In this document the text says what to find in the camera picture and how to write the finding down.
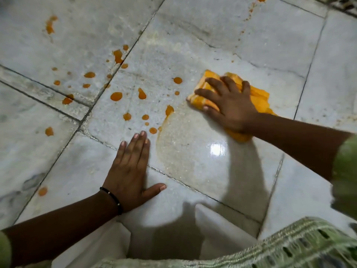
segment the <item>white marble tile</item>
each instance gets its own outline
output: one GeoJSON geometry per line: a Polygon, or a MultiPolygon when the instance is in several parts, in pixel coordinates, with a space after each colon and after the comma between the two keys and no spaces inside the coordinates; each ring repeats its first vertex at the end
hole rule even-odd
{"type": "Polygon", "coordinates": [[[267,0],[244,21],[253,1],[166,0],[83,130],[118,147],[134,132],[162,126],[150,135],[151,166],[262,221],[282,152],[257,139],[235,143],[185,102],[205,69],[230,71],[268,91],[277,114],[294,117],[323,19],[267,0]],[[177,85],[174,77],[183,82],[177,85]],[[139,88],[145,100],[138,98],[139,88]],[[112,101],[113,92],[123,98],[112,101]],[[175,112],[162,125],[167,105],[175,112]],[[144,114],[149,120],[142,120],[144,114]]]}
{"type": "Polygon", "coordinates": [[[2,66],[0,66],[0,81],[78,120],[82,120],[89,110],[89,107],[75,100],[70,102],[70,100],[66,99],[66,96],[2,66]]]}
{"type": "Polygon", "coordinates": [[[328,6],[316,0],[282,0],[294,6],[314,13],[320,17],[326,17],[328,6]]]}
{"type": "MultiPolygon", "coordinates": [[[[41,185],[48,188],[47,194],[40,197],[36,193],[19,222],[96,193],[115,154],[115,150],[95,140],[75,135],[41,185]]],[[[194,222],[197,203],[211,207],[249,234],[257,235],[257,222],[149,169],[147,185],[158,182],[165,183],[167,189],[143,206],[118,217],[131,232],[130,257],[198,258],[203,237],[194,222]]]]}
{"type": "Polygon", "coordinates": [[[112,52],[126,55],[123,45],[134,45],[162,1],[8,0],[0,15],[0,64],[92,104],[115,66],[112,52]],[[90,71],[95,78],[83,77],[90,71]]]}
{"type": "Polygon", "coordinates": [[[0,229],[14,223],[78,124],[0,83],[0,229]],[[52,136],[45,130],[52,127],[52,136]]]}
{"type": "MultiPolygon", "coordinates": [[[[357,132],[357,19],[330,11],[297,111],[297,120],[357,132]]],[[[353,235],[352,219],[330,208],[330,184],[286,156],[261,238],[304,216],[318,216],[353,235]]]]}

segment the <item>orange droplet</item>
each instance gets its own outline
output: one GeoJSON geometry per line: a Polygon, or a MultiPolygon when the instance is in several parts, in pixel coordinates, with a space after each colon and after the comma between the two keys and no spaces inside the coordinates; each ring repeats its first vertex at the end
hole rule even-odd
{"type": "Polygon", "coordinates": [[[47,34],[51,35],[52,33],[55,32],[55,30],[53,29],[53,22],[57,21],[57,20],[58,20],[58,17],[56,15],[53,15],[46,21],[47,34]]]}
{"type": "Polygon", "coordinates": [[[110,99],[113,101],[119,101],[119,100],[121,100],[122,97],[123,97],[122,92],[114,92],[113,94],[110,95],[110,99]]]}
{"type": "Polygon", "coordinates": [[[171,115],[174,112],[173,107],[171,105],[168,105],[166,108],[166,117],[168,117],[169,115],[171,115]]]}
{"type": "Polygon", "coordinates": [[[131,115],[129,113],[123,114],[123,118],[125,121],[128,121],[131,119],[131,115]]]}
{"type": "Polygon", "coordinates": [[[113,52],[113,55],[115,57],[115,63],[122,63],[123,60],[121,59],[121,57],[123,56],[123,53],[121,52],[121,50],[116,50],[113,52]]]}
{"type": "Polygon", "coordinates": [[[40,190],[38,190],[38,195],[40,197],[43,197],[45,194],[47,194],[47,192],[48,192],[47,187],[42,187],[40,190]]]}
{"type": "Polygon", "coordinates": [[[139,88],[138,90],[139,90],[139,99],[141,99],[141,100],[146,99],[145,92],[141,88],[139,88]]]}
{"type": "Polygon", "coordinates": [[[182,79],[181,79],[180,77],[174,78],[173,81],[174,81],[176,84],[178,84],[178,85],[179,85],[180,83],[182,83],[182,79]]]}
{"type": "Polygon", "coordinates": [[[87,72],[85,75],[84,75],[84,77],[86,77],[86,78],[94,78],[95,77],[95,73],[94,72],[87,72]]]}
{"type": "Polygon", "coordinates": [[[150,128],[149,132],[151,132],[152,134],[155,134],[155,133],[157,133],[157,129],[156,128],[150,128]]]}
{"type": "Polygon", "coordinates": [[[52,129],[52,127],[48,127],[48,128],[45,130],[45,134],[46,134],[47,136],[53,135],[53,129],[52,129]]]}
{"type": "Polygon", "coordinates": [[[64,100],[62,101],[62,104],[70,104],[73,102],[74,96],[73,94],[67,95],[64,100]]]}

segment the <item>black bracelet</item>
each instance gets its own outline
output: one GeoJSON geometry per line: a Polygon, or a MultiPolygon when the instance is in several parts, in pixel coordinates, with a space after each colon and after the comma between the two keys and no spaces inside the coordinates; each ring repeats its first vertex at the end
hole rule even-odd
{"type": "Polygon", "coordinates": [[[118,200],[118,198],[112,193],[110,192],[108,189],[106,188],[103,188],[103,187],[100,187],[99,188],[100,190],[103,190],[104,192],[106,192],[108,195],[111,196],[111,198],[114,199],[115,203],[117,204],[118,206],[118,215],[121,215],[123,213],[123,207],[120,205],[120,202],[118,200]]]}

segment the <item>orange cloth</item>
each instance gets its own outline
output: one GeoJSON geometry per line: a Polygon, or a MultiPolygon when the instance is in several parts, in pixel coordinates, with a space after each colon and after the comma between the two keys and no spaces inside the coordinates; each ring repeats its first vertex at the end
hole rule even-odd
{"type": "MultiPolygon", "coordinates": [[[[237,74],[227,72],[225,74],[226,76],[230,77],[232,80],[237,85],[237,88],[239,89],[240,92],[242,92],[242,78],[239,77],[237,74]]],[[[206,70],[202,78],[200,79],[199,83],[196,85],[194,90],[203,88],[203,89],[209,89],[215,93],[217,91],[208,83],[205,82],[206,78],[215,78],[217,80],[220,80],[220,76],[212,71],[206,70]]],[[[269,106],[268,99],[269,99],[269,93],[258,89],[254,86],[250,87],[250,99],[252,103],[254,104],[255,108],[257,109],[258,112],[260,113],[268,113],[272,115],[276,115],[269,106]]],[[[187,97],[187,100],[197,109],[202,110],[203,106],[208,105],[211,106],[212,108],[216,109],[219,111],[219,108],[217,107],[216,104],[211,102],[208,99],[205,99],[199,95],[196,95],[195,93],[192,93],[187,97]]],[[[233,137],[235,140],[239,142],[246,142],[252,138],[251,135],[247,134],[240,134],[240,133],[234,133],[231,130],[226,129],[226,132],[233,137]]]]}

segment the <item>forearm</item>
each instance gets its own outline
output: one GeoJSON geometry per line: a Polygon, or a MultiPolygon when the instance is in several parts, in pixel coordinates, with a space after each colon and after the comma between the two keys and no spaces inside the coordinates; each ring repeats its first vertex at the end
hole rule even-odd
{"type": "Polygon", "coordinates": [[[84,200],[3,230],[11,242],[11,266],[56,258],[116,216],[117,212],[110,196],[100,191],[84,200]]]}
{"type": "Polygon", "coordinates": [[[246,122],[245,132],[273,144],[326,180],[331,180],[333,161],[339,147],[352,135],[259,113],[246,122]]]}

